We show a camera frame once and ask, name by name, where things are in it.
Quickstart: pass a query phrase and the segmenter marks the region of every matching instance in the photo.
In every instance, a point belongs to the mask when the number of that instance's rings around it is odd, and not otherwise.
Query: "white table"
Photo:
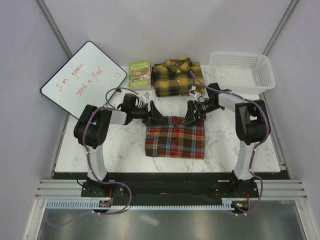
[[[209,66],[201,66],[205,83],[212,81]],[[184,117],[187,101],[191,96],[156,97],[153,90],[148,91],[156,108],[164,116]],[[122,103],[125,90],[117,92],[111,103]],[[257,95],[242,94],[249,99],[258,99]],[[87,160],[83,147],[78,144],[73,131],[77,120],[70,116],[64,133],[56,172],[87,172]],[[208,113],[205,126],[205,155],[201,159],[174,157],[149,157],[145,155],[146,127],[139,119],[129,125],[110,125],[103,144],[104,163],[109,172],[231,172],[238,159],[240,141],[235,130],[235,114],[229,110],[216,110]],[[271,137],[258,147],[253,169],[256,172],[279,172],[280,167]]]

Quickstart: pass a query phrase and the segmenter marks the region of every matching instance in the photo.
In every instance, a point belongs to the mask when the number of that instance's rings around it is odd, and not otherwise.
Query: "laundry basket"
[[[221,89],[239,94],[261,94],[276,86],[271,63],[262,54],[213,52],[210,73]]]

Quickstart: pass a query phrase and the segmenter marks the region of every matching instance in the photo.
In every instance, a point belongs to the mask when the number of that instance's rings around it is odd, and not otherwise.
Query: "book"
[[[151,89],[151,65],[150,61],[132,62],[129,65],[129,89]]]

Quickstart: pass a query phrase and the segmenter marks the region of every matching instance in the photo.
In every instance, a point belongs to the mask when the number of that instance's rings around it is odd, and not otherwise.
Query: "metal frame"
[[[58,26],[56,25],[53,17],[49,9],[47,8],[44,0],[35,0],[38,4],[39,8],[43,12],[43,16],[45,17],[47,23],[49,24],[51,30],[53,31],[56,39],[59,44],[65,51],[65,54],[68,57],[72,56],[70,49],[66,41],[64,40]],[[291,0],[286,11],[284,12],[279,24],[277,25],[274,33],[272,34],[267,46],[265,47],[263,54],[268,55],[274,43],[276,42],[279,34],[283,30],[286,22],[289,20],[292,12],[297,6],[300,0]],[[280,169],[286,169],[285,162],[285,154],[281,148],[280,138],[277,134],[277,128],[275,126],[275,121],[271,114],[270,109],[268,108],[268,103],[266,100],[266,96],[261,94],[259,96],[266,103],[267,111],[270,116],[270,125],[275,131],[273,131],[271,138],[273,142],[273,146],[275,148],[275,152],[278,157]],[[58,159],[60,146],[62,144],[62,140],[64,137],[65,128],[68,123],[69,116],[67,115],[66,120],[64,122],[61,138],[55,150],[54,156],[54,164],[52,168],[50,178],[52,177],[52,173],[54,172],[54,168],[56,165],[56,161]],[[258,189],[260,190],[261,185],[260,182],[257,181]],[[308,240],[320,240],[319,233],[317,232],[316,225],[314,224],[314,218],[312,215],[312,211],[310,209],[310,204],[307,199],[307,195],[305,193],[303,184],[299,180],[264,180],[264,191],[261,200],[262,201],[282,201],[282,200],[294,200],[298,209],[298,214],[305,232],[305,235]],[[36,192],[35,200],[32,206],[32,212],[29,217],[29,221],[27,224],[27,228],[24,234],[24,240],[37,239],[41,222],[44,217],[44,212],[48,203],[48,200],[73,200],[73,201],[82,201],[82,200],[98,200],[101,198],[83,198],[81,197],[81,186],[77,184],[75,180],[41,180],[39,183],[38,190]]]

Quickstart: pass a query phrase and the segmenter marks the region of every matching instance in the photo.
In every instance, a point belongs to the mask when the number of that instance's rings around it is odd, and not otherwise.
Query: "plaid fabric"
[[[156,95],[158,97],[189,95],[189,90],[195,82],[189,72],[190,70],[202,83],[205,83],[200,63],[191,62],[188,57],[176,60],[168,59],[163,64],[154,65]],[[199,82],[196,82],[195,85],[197,92],[205,93],[204,86]]]
[[[145,155],[187,159],[205,158],[205,125],[183,125],[184,117],[166,116],[163,125],[146,127]]]

